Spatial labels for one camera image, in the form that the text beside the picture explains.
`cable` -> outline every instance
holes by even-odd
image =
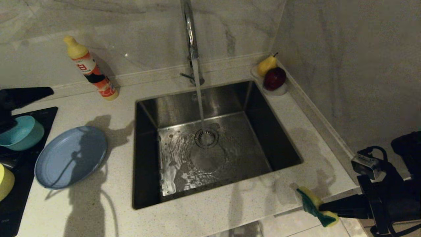
[[[403,235],[407,235],[409,233],[412,233],[412,232],[416,231],[419,228],[421,228],[421,224],[418,224],[416,226],[413,226],[411,228],[408,228],[406,230],[402,230],[401,232],[396,233],[395,230],[392,227],[392,224],[390,224],[389,225],[390,234],[378,234],[377,233],[377,227],[376,226],[372,226],[370,228],[370,232],[371,232],[371,234],[373,234],[374,237],[401,237]]]
[[[377,150],[381,151],[381,152],[383,153],[383,160],[384,160],[384,161],[386,161],[386,162],[388,162],[388,159],[387,159],[387,152],[386,152],[386,150],[384,150],[384,149],[383,149],[383,147],[380,147],[380,146],[378,146],[378,145],[374,145],[374,146],[367,147],[367,149],[370,149],[371,151],[372,151],[373,149],[377,149]]]

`marble backsplash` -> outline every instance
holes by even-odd
[[[288,0],[273,52],[356,152],[421,130],[419,0]]]
[[[192,0],[202,62],[269,51],[284,0]],[[96,55],[108,75],[187,63],[179,0],[0,0],[1,87],[84,80],[64,35]]]

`running water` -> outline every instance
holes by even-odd
[[[200,92],[200,75],[199,75],[199,63],[197,59],[192,60],[193,73],[195,76],[197,101],[199,102],[200,119],[202,120],[202,129],[205,128],[205,119],[203,117],[203,105],[202,105],[202,93]]]

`speckled countertop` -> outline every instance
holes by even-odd
[[[249,71],[250,67],[236,67],[209,72],[204,75],[205,85],[244,81],[251,78]],[[122,87],[112,102],[92,92],[37,102],[15,111],[58,106],[47,142],[68,129],[88,124],[106,133],[111,150],[101,170],[69,189],[50,191],[34,180],[18,236],[200,237],[300,207],[296,186],[307,186],[321,197],[355,187],[287,93],[267,99],[304,160],[302,164],[134,210],[135,101],[192,90],[186,79],[176,78]]]

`yellow bowl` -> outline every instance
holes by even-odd
[[[13,173],[0,164],[0,202],[10,193],[14,184]]]

